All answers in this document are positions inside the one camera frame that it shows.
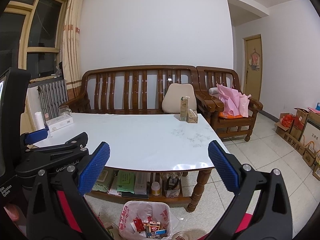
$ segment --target red plastic bag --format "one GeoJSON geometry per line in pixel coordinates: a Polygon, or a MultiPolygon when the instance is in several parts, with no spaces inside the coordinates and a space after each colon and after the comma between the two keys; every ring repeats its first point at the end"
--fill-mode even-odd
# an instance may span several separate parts
{"type": "Polygon", "coordinates": [[[290,127],[293,121],[293,115],[292,114],[287,114],[282,118],[281,124],[284,127],[290,127]]]}

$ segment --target glass mug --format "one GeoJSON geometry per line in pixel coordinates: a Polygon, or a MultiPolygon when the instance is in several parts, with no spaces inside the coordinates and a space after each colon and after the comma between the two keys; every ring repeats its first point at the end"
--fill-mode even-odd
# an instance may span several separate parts
{"type": "Polygon", "coordinates": [[[64,115],[64,114],[70,114],[71,115],[71,110],[69,108],[69,106],[60,106],[58,108],[59,110],[59,115],[64,115]]]}

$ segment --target cardboard box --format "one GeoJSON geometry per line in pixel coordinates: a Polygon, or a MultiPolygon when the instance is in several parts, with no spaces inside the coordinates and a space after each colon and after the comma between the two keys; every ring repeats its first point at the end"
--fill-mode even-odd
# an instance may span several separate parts
{"type": "Polygon", "coordinates": [[[197,111],[194,111],[192,109],[188,110],[188,123],[198,123],[198,114],[197,111]]]}
{"type": "Polygon", "coordinates": [[[320,126],[320,114],[309,111],[308,120],[320,126]]]}
{"type": "Polygon", "coordinates": [[[313,169],[313,176],[315,176],[318,180],[320,180],[320,160],[319,157],[316,158],[315,168],[313,169]]]}
{"type": "Polygon", "coordinates": [[[180,121],[187,121],[188,117],[188,98],[182,97],[180,99],[180,121]]]}
{"type": "Polygon", "coordinates": [[[300,139],[306,148],[309,149],[313,157],[320,154],[320,126],[308,119],[300,139]]]}
{"type": "Polygon", "coordinates": [[[280,127],[282,130],[284,130],[285,132],[290,133],[290,132],[291,132],[291,129],[292,129],[293,122],[292,122],[292,124],[291,124],[290,127],[285,127],[285,126],[283,126],[283,125],[281,124],[281,121],[280,121],[280,120],[281,120],[285,115],[287,115],[287,114],[290,114],[290,113],[282,113],[282,114],[280,114],[279,122],[277,122],[276,125],[277,125],[278,127],[280,127]]]}
{"type": "Polygon", "coordinates": [[[73,119],[69,114],[64,114],[47,121],[50,132],[54,132],[70,124],[73,124],[73,119]]]}
{"type": "Polygon", "coordinates": [[[302,158],[304,159],[306,164],[308,164],[309,167],[311,167],[316,160],[316,158],[313,157],[312,153],[308,149],[305,150],[302,158]]]}
{"type": "Polygon", "coordinates": [[[302,136],[302,132],[305,128],[309,113],[307,110],[302,108],[295,108],[295,109],[297,110],[297,113],[293,120],[293,126],[290,134],[297,140],[300,140],[302,136]]]}
{"type": "Polygon", "coordinates": [[[294,138],[292,135],[281,129],[280,127],[277,127],[276,133],[281,136],[287,143],[289,143],[300,155],[303,155],[306,148],[301,144],[296,138],[294,138]]]}

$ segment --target blue gripper pad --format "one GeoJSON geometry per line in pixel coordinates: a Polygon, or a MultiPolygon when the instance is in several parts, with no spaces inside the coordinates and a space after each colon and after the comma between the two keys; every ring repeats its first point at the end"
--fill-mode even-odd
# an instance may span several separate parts
{"type": "Polygon", "coordinates": [[[85,156],[83,159],[86,157],[91,158],[91,160],[78,174],[78,191],[82,196],[91,192],[93,185],[110,157],[110,147],[106,142],[102,142],[92,155],[85,156]]]}
{"type": "Polygon", "coordinates": [[[227,155],[231,154],[226,153],[215,140],[209,143],[208,154],[227,190],[233,193],[238,192],[240,188],[239,174],[227,158],[227,155]]]}
{"type": "Polygon", "coordinates": [[[32,133],[29,133],[25,139],[24,143],[25,145],[32,145],[34,143],[40,142],[44,139],[46,139],[48,136],[48,132],[46,129],[41,129],[32,133]]]}

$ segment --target white tile floor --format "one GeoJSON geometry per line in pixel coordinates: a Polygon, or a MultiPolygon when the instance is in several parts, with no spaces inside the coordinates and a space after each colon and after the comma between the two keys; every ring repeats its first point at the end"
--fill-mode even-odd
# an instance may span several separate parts
{"type": "MultiPolygon", "coordinates": [[[[319,204],[320,181],[312,175],[312,170],[301,155],[275,133],[274,122],[262,114],[257,115],[250,141],[245,142],[243,138],[226,138],[223,141],[239,162],[248,163],[259,171],[270,172],[273,168],[281,171],[292,209],[293,234],[297,234],[319,204]]],[[[182,178],[184,195],[191,195],[197,173],[190,172],[187,177],[182,178]]],[[[176,231],[189,231],[194,239],[205,235],[219,221],[233,196],[233,193],[226,190],[217,171],[213,170],[193,213],[186,212],[186,206],[171,207],[172,213],[180,220],[176,231]]],[[[248,213],[253,213],[258,197],[259,192],[255,192],[248,213]]],[[[122,204],[90,196],[86,196],[86,200],[103,222],[118,224],[122,204]]]]}

